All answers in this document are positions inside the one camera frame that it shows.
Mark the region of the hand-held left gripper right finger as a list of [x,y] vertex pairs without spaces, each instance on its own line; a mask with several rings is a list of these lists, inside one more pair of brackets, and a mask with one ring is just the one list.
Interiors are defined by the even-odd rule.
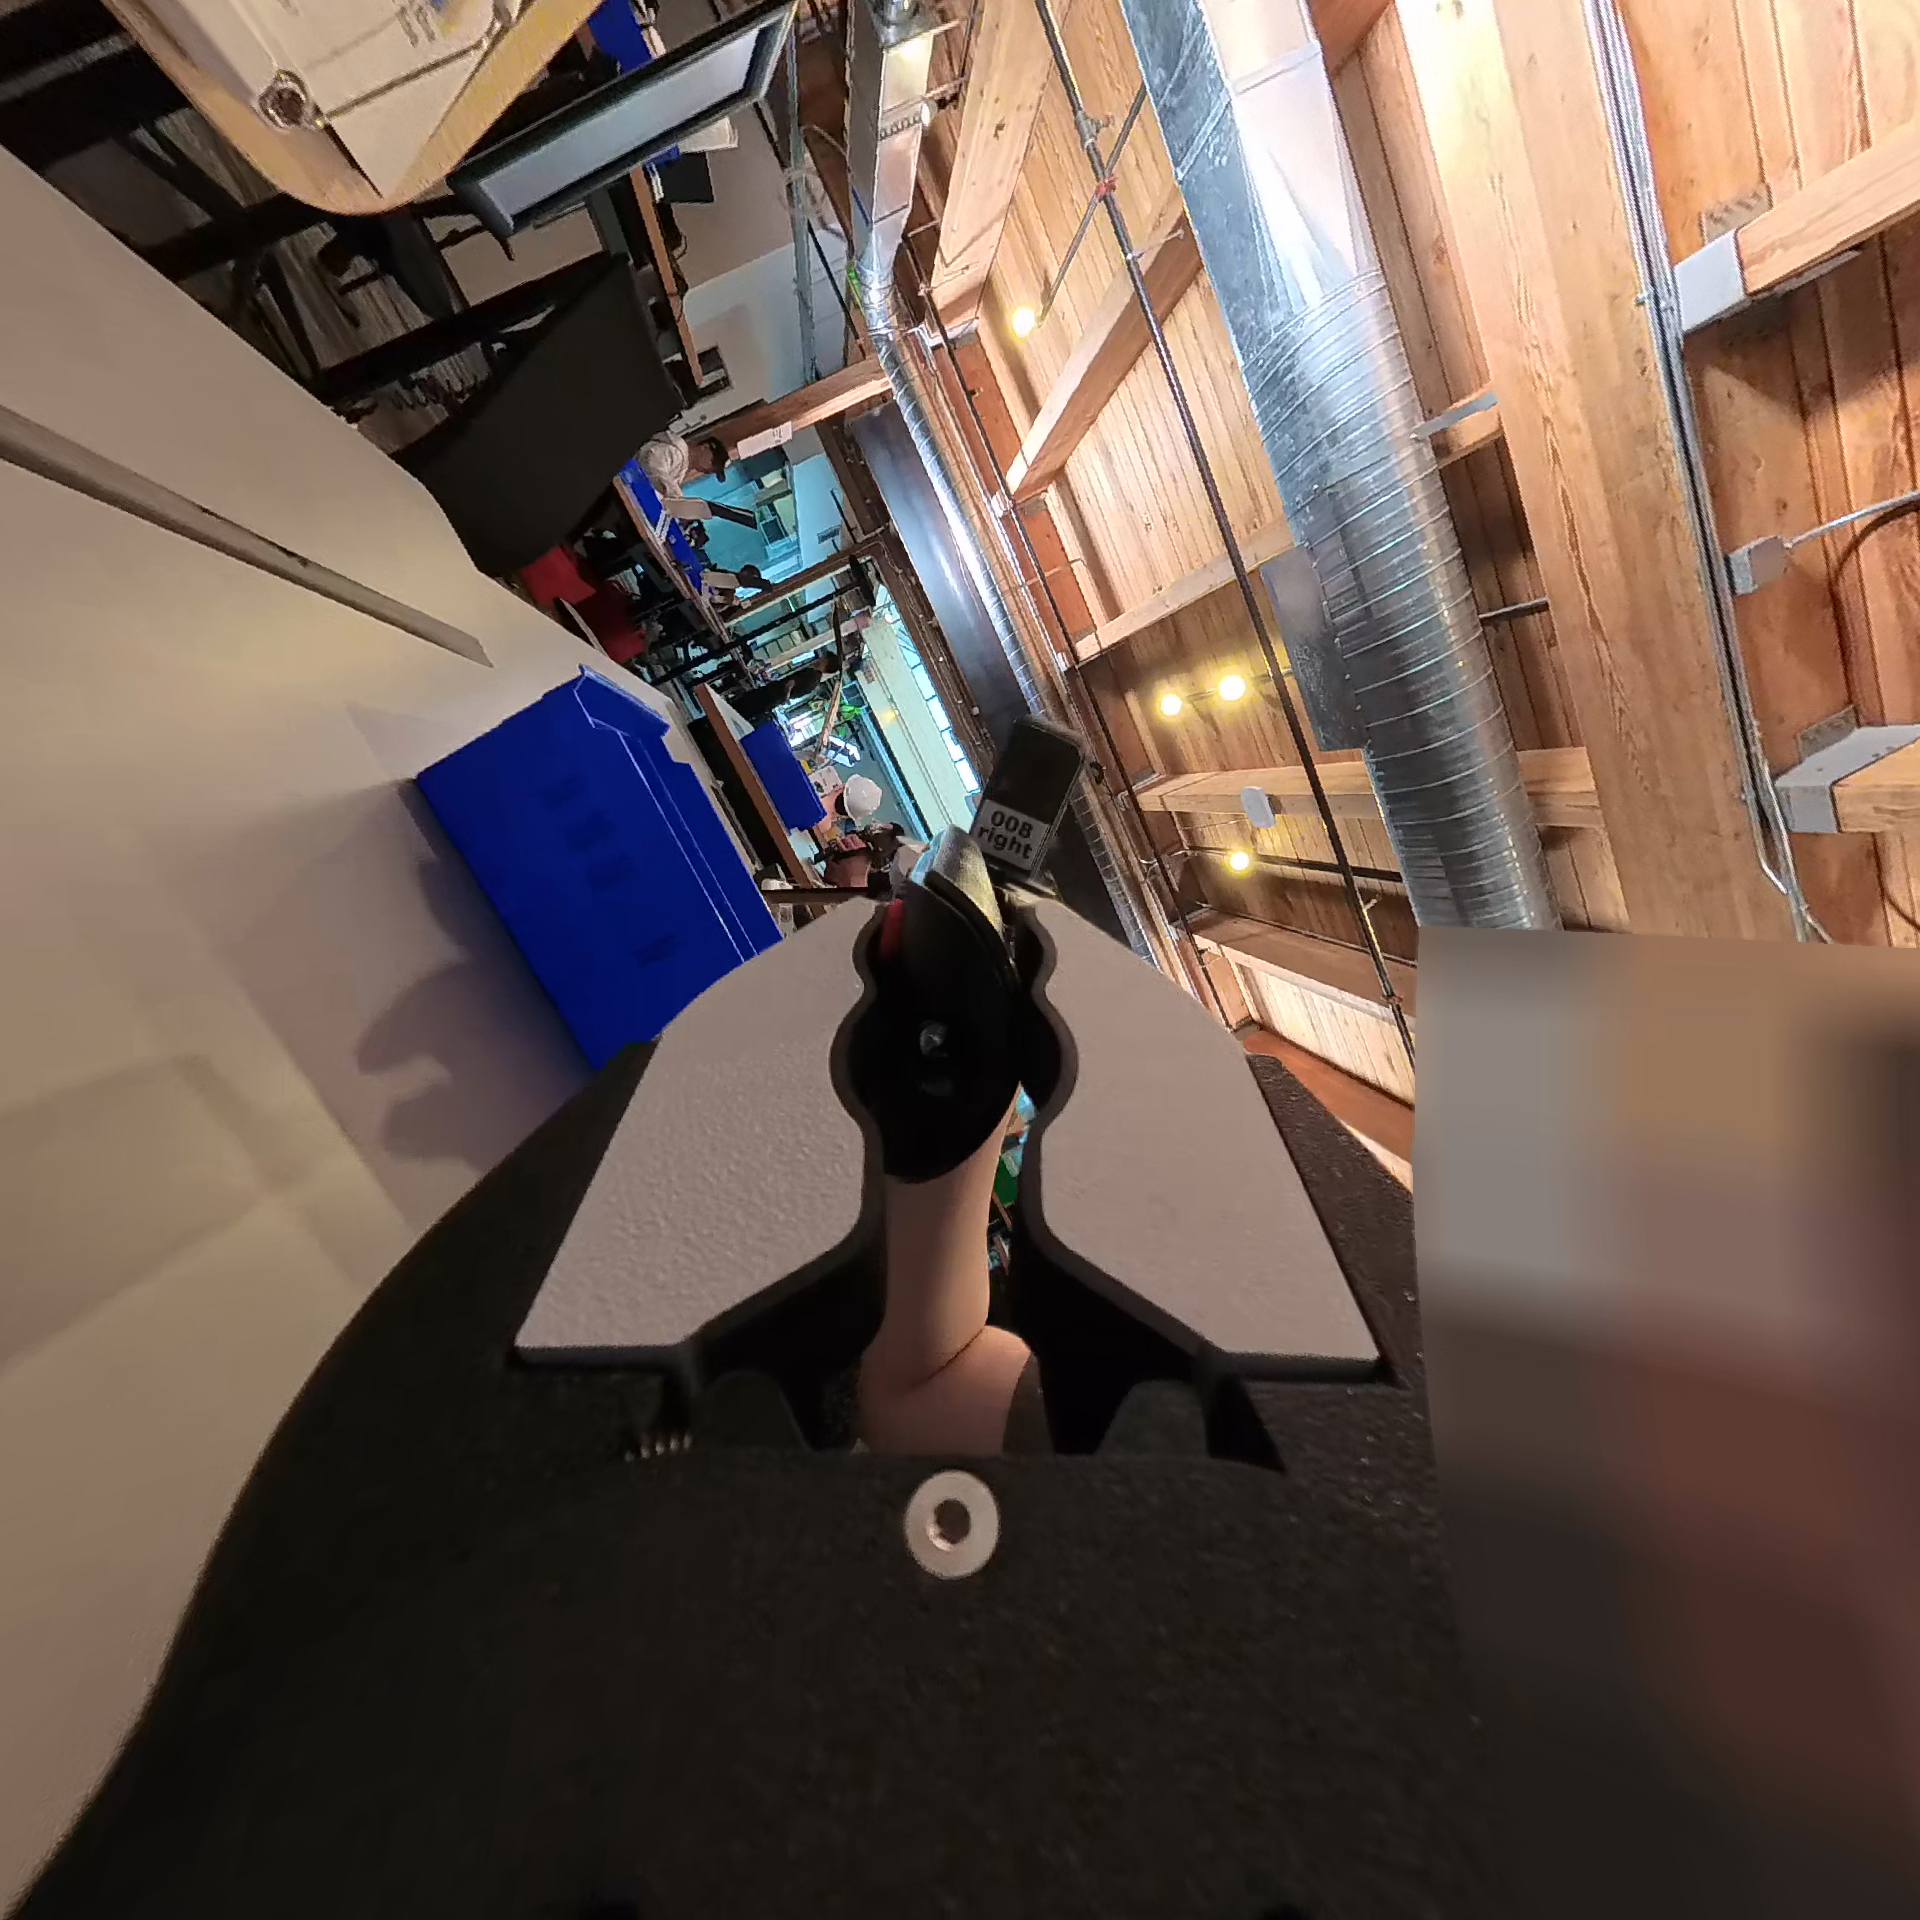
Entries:
[[1069,907],[1024,910],[1061,1049],[1045,1254],[1205,1373],[1367,1378],[1381,1352],[1236,1037]]

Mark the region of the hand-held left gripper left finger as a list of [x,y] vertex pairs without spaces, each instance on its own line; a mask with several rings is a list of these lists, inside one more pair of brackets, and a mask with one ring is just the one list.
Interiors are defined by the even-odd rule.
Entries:
[[550,1365],[705,1373],[879,1248],[877,1141],[848,1037],[877,904],[840,904],[661,1036],[518,1324]]

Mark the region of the black remote control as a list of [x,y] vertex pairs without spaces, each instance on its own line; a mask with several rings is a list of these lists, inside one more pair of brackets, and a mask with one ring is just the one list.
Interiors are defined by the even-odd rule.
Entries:
[[884,1177],[946,1177],[1000,1138],[1018,1092],[1045,1101],[1055,1089],[1063,1056],[1036,997],[1033,904],[1000,888],[977,842],[950,828],[884,907],[866,945],[870,1001],[848,1054]]

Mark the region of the blue plastic bin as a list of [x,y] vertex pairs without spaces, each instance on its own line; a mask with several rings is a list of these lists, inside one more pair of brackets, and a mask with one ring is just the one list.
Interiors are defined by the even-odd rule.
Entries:
[[782,942],[668,722],[589,667],[416,785],[589,1067]]

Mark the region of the person's right forearm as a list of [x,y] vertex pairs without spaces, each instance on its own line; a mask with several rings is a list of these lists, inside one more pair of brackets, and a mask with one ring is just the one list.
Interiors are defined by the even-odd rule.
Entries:
[[855,1436],[868,1452],[1002,1452],[1030,1352],[992,1324],[997,1160],[986,1141],[922,1184],[882,1181],[882,1312],[855,1378]]

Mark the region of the small blue storage bin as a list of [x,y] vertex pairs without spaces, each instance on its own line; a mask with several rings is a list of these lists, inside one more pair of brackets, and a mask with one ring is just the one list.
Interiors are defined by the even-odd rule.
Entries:
[[784,728],[772,718],[738,740],[756,781],[785,832],[814,832],[828,804],[810,781]]

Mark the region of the row of blue bins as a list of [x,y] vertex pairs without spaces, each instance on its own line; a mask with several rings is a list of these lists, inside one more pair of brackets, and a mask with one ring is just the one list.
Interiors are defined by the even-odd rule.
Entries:
[[661,560],[680,570],[704,570],[704,550],[687,537],[686,526],[664,508],[648,473],[628,459],[612,481],[612,492],[640,530],[640,542]]

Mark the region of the black framed monitor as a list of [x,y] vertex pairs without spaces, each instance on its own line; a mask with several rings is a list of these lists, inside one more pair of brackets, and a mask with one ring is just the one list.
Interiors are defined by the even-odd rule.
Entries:
[[641,68],[586,92],[457,164],[445,190],[498,242],[548,225],[633,169],[680,149],[775,75],[794,3],[761,3]]

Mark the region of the wooden instruction poster board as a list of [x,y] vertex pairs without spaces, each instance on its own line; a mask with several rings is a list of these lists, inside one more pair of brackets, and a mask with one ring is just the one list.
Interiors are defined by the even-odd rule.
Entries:
[[278,192],[400,208],[440,182],[573,41],[591,3],[110,3]]

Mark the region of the large silver ventilation duct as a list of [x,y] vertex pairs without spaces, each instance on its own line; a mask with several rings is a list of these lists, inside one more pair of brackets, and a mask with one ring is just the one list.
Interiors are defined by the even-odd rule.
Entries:
[[1305,5],[1124,3],[1340,716],[1414,921],[1559,930],[1489,645]]

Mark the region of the rectangular metal duct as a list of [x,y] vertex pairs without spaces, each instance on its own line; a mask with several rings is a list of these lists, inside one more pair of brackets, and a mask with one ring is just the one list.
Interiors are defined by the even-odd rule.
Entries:
[[848,268],[874,349],[895,336],[895,264],[922,134],[937,112],[932,61],[953,24],[935,5],[848,3]]

